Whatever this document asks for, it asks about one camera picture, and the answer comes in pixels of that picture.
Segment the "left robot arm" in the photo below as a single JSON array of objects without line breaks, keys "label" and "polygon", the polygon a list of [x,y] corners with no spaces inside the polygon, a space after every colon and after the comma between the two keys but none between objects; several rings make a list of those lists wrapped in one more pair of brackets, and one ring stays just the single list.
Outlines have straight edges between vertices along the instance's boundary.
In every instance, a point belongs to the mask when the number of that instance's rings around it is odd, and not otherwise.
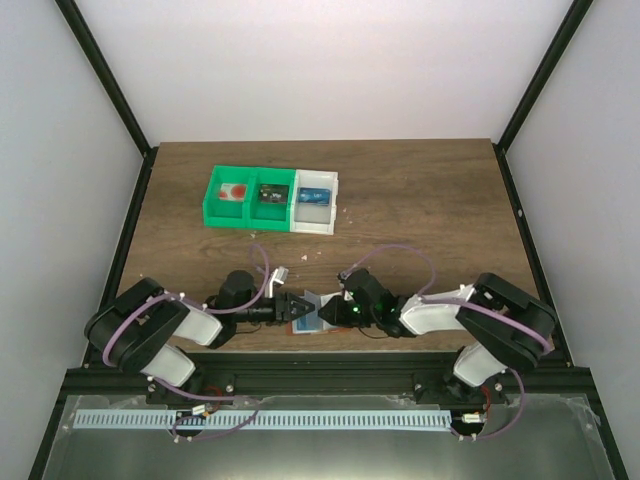
[{"label": "left robot arm", "polygon": [[106,366],[143,374],[181,403],[210,401],[214,397],[204,387],[203,368],[170,340],[217,349],[238,334],[242,323],[279,326],[315,312],[314,303],[277,290],[287,273],[284,267],[266,271],[257,286],[252,274],[235,270],[203,304],[144,278],[96,312],[84,334]]}]

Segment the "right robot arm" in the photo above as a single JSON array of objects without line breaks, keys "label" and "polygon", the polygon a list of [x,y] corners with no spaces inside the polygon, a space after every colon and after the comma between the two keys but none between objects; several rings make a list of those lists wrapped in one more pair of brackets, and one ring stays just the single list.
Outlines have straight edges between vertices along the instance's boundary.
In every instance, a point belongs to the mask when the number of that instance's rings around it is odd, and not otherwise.
[{"label": "right robot arm", "polygon": [[493,273],[475,283],[438,294],[395,296],[366,269],[342,276],[343,291],[319,309],[319,317],[339,328],[376,327],[392,338],[417,338],[440,331],[466,331],[464,347],[444,378],[447,396],[472,399],[490,378],[511,369],[537,367],[552,350],[556,312]]}]

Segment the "light blue credit card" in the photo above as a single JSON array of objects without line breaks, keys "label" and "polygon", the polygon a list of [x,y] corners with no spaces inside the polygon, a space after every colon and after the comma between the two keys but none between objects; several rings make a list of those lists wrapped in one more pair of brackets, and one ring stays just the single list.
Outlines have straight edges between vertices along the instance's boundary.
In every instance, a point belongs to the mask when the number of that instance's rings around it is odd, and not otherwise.
[{"label": "light blue credit card", "polygon": [[292,323],[292,333],[294,335],[303,334],[319,334],[328,332],[332,326],[319,317],[319,309],[326,305],[332,298],[332,294],[318,295],[311,291],[305,290],[303,299],[312,303],[315,310],[303,317],[300,317]]}]

